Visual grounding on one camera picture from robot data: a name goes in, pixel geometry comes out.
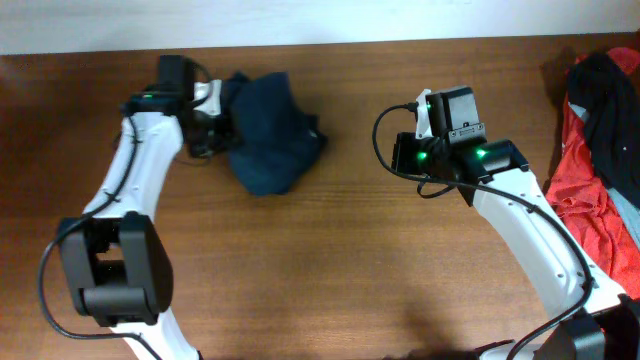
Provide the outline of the dark navy blue shorts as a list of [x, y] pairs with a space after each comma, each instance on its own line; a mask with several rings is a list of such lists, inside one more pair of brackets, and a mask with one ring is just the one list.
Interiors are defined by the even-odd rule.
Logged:
[[222, 84], [221, 105], [238, 137], [229, 151], [232, 172], [254, 196], [286, 194], [327, 145], [319, 118], [296, 104], [286, 72], [256, 79], [235, 73]]

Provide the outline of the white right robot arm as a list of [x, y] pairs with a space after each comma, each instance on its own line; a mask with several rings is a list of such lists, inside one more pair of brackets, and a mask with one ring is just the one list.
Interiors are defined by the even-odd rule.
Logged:
[[496, 230], [539, 296], [547, 321], [521, 340], [456, 353], [458, 359], [636, 359], [639, 303], [580, 247], [509, 140], [490, 143], [468, 86], [423, 90], [407, 106], [391, 168], [457, 189]]

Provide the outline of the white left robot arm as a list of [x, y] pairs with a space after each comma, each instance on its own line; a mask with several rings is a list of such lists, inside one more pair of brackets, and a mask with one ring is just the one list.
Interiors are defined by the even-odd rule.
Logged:
[[154, 217], [181, 149], [209, 159], [233, 143], [220, 90], [196, 61], [160, 56], [155, 82], [121, 107], [120, 138], [99, 191], [79, 217], [61, 221], [40, 260], [44, 268], [57, 249], [77, 313], [103, 328], [99, 339], [122, 339], [139, 359], [202, 356], [171, 309], [173, 268]]

